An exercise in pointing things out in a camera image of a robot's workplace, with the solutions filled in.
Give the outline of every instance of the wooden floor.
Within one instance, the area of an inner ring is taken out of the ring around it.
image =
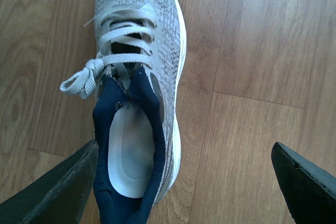
[[[0,0],[0,202],[93,138],[59,91],[96,55],[95,0]],[[149,223],[293,223],[280,141],[336,175],[336,0],[180,0],[179,176]],[[99,223],[93,195],[81,223]]]

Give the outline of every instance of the shoelace bow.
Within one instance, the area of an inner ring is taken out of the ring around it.
[[[75,73],[72,77],[60,85],[60,90],[65,94],[77,94],[82,99],[88,98],[96,90],[95,79],[102,73],[107,65],[114,65],[120,75],[126,79],[129,79],[129,76],[123,63],[139,62],[147,65],[149,68],[153,67],[149,59],[149,56],[152,54],[149,45],[142,39],[136,39],[128,36],[130,34],[146,34],[153,41],[154,34],[152,28],[143,27],[134,21],[130,21],[148,20],[156,26],[155,16],[151,11],[150,6],[145,5],[140,10],[125,10],[117,13],[100,15],[99,20],[101,20],[101,24],[108,20],[113,21],[113,24],[110,25],[111,31],[104,34],[99,39],[99,49],[104,48],[107,43],[118,42],[138,47],[142,49],[145,54],[103,55],[99,51],[96,59],[89,60],[83,70]]]

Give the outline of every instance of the white insole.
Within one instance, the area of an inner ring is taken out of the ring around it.
[[[125,105],[110,127],[108,172],[112,186],[123,196],[141,198],[153,169],[152,127],[137,103]]]

